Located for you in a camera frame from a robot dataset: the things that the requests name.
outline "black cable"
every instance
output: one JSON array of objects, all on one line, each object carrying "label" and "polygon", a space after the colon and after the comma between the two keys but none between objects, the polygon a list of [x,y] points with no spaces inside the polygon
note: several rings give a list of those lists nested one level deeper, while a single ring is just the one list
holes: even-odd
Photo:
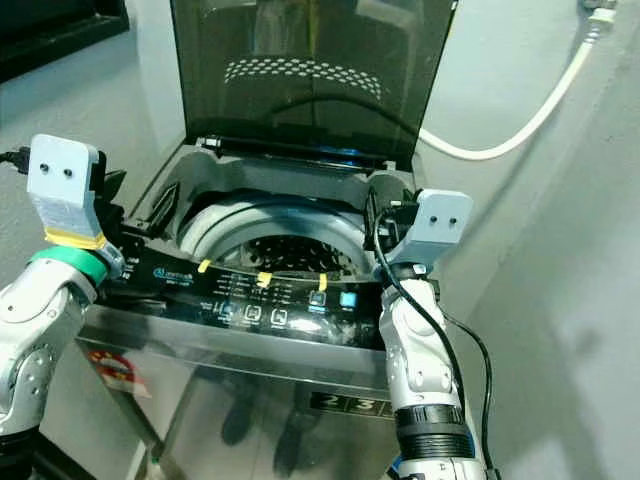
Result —
[{"label": "black cable", "polygon": [[495,468],[493,459],[491,458],[491,452],[489,451],[489,413],[491,410],[491,399],[493,397],[493,369],[491,367],[491,357],[489,355],[489,349],[471,327],[457,320],[453,315],[448,314],[444,310],[440,309],[444,318],[451,324],[458,327],[464,333],[469,335],[474,342],[478,345],[478,348],[482,352],[482,358],[484,359],[484,371],[485,371],[485,386],[484,386],[484,402],[482,405],[482,432],[480,433],[482,453],[484,455],[484,461],[488,470],[493,470],[496,474],[496,478],[501,480],[500,471]]},{"label": "black cable", "polygon": [[417,128],[411,126],[409,123],[405,122],[399,116],[395,115],[392,112],[387,111],[386,109],[384,109],[383,107],[381,107],[376,103],[367,102],[366,100],[350,97],[348,95],[339,95],[339,94],[314,94],[314,95],[307,95],[305,97],[297,98],[290,103],[276,107],[270,110],[269,112],[267,112],[267,114],[265,115],[265,123],[267,124],[271,123],[272,117],[282,112],[286,112],[287,110],[291,110],[292,108],[300,107],[302,105],[307,105],[308,103],[315,104],[318,102],[342,102],[342,103],[350,103],[352,105],[357,105],[373,113],[376,113],[377,115],[380,115],[387,121],[400,127],[401,130],[403,130],[405,133],[408,133],[411,137],[417,138],[420,133]]},{"label": "black cable", "polygon": [[460,369],[460,364],[458,363],[458,357],[456,356],[455,351],[453,350],[453,346],[451,345],[451,342],[447,338],[447,334],[444,332],[440,324],[431,315],[429,315],[429,312],[427,312],[422,307],[422,305],[420,305],[416,301],[416,299],[413,298],[413,296],[409,292],[407,292],[407,290],[402,286],[398,278],[395,276],[395,274],[391,270],[391,267],[389,266],[389,263],[387,262],[387,259],[385,258],[384,253],[382,252],[382,247],[380,246],[380,235],[378,233],[378,230],[380,228],[381,220],[392,210],[393,209],[383,210],[376,217],[373,223],[373,245],[375,248],[376,258],[378,262],[380,262],[382,269],[384,270],[385,274],[389,278],[389,281],[395,287],[398,293],[402,295],[402,297],[407,301],[407,303],[409,303],[409,305],[411,305],[414,308],[414,310],[418,312],[418,314],[420,314],[420,316],[422,316],[427,321],[427,323],[429,323],[431,328],[433,328],[433,330],[436,332],[436,334],[440,338],[440,341],[442,342],[444,349],[446,350],[447,355],[449,356],[449,360],[451,361],[453,378],[457,386],[458,396],[460,398],[460,408],[462,410],[462,415],[464,418],[465,410],[466,410],[464,384],[462,382],[462,371]]}]

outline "green ring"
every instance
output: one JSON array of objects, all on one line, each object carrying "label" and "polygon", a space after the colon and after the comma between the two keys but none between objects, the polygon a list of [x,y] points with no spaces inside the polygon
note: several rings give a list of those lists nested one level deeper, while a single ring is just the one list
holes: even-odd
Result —
[{"label": "green ring", "polygon": [[80,248],[63,246],[51,247],[36,253],[31,257],[31,261],[34,262],[41,258],[58,260],[71,265],[93,280],[96,285],[100,285],[100,283],[107,277],[107,266],[102,263],[100,259]]}]

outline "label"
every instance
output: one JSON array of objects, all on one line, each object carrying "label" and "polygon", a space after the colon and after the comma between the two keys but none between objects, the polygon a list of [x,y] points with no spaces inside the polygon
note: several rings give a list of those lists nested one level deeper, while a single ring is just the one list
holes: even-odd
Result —
[{"label": "label", "polygon": [[391,402],[335,393],[311,392],[309,406],[325,412],[393,419]]},{"label": "label", "polygon": [[137,374],[133,364],[122,355],[106,350],[89,352],[89,360],[109,388],[151,398],[144,380]]}]

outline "red warning sticker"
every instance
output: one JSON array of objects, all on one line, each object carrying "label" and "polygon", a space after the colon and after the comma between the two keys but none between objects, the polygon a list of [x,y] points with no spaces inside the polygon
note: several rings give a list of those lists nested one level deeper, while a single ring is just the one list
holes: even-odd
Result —
[{"label": "red warning sticker", "polygon": [[89,352],[89,360],[107,387],[151,398],[144,380],[135,371],[133,364],[122,355],[106,350],[94,350]]}]

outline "dotted pattern on lid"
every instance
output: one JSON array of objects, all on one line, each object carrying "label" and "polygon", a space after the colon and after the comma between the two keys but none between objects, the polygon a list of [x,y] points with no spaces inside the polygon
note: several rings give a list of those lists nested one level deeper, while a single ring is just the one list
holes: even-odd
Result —
[{"label": "dotted pattern on lid", "polygon": [[299,58],[265,57],[233,61],[227,65],[224,83],[228,84],[236,78],[264,75],[313,77],[334,81],[364,90],[378,101],[382,99],[382,86],[374,75],[340,65]]}]

